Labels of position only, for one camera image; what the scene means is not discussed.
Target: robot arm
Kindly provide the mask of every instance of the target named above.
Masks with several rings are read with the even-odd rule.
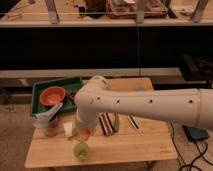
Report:
[[[94,128],[98,113],[131,114],[213,130],[213,90],[110,91],[107,80],[94,76],[75,96],[76,120]]]

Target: floor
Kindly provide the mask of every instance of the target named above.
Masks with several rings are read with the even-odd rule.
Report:
[[[24,168],[25,157],[33,133],[34,119],[29,116],[30,105],[0,105],[0,170],[1,171],[46,171],[47,169]],[[175,142],[186,163],[198,155],[193,143],[189,143],[180,125],[174,124]],[[213,161],[213,132],[209,132],[207,140],[209,150],[205,157]],[[204,171],[213,170],[202,159],[195,163]],[[141,171],[144,163],[114,164],[110,166],[88,166],[87,171]],[[176,171],[179,168],[177,160],[160,161],[154,166],[154,171]],[[84,167],[57,168],[58,171],[83,171]]]

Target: table leg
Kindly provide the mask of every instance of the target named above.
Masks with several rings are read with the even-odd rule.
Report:
[[[47,168],[49,171],[57,171],[54,167],[48,167]]]
[[[157,163],[157,161],[146,162],[146,164],[147,164],[147,166],[148,166],[148,167],[147,167],[147,170],[148,170],[148,171],[153,171],[153,169],[154,169],[156,163]]]
[[[49,13],[50,22],[52,24],[57,24],[59,22],[59,17],[58,17],[58,13],[55,6],[55,1],[45,0],[45,2],[46,2],[47,10]]]
[[[143,23],[146,3],[147,3],[147,0],[138,1],[138,7],[137,7],[137,13],[136,13],[136,23]]]

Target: orange bowl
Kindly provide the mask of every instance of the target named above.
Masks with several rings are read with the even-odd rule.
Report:
[[[44,106],[54,106],[64,99],[65,94],[66,91],[63,87],[51,86],[42,91],[39,100]]]

